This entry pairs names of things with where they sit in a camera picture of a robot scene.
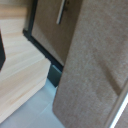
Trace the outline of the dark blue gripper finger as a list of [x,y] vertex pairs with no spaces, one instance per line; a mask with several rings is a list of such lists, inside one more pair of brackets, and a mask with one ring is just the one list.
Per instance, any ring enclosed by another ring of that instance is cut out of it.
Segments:
[[1,31],[0,31],[0,71],[3,67],[5,60],[6,60],[6,55],[5,55],[4,45],[3,45],[3,41],[2,41],[2,35],[1,35]]

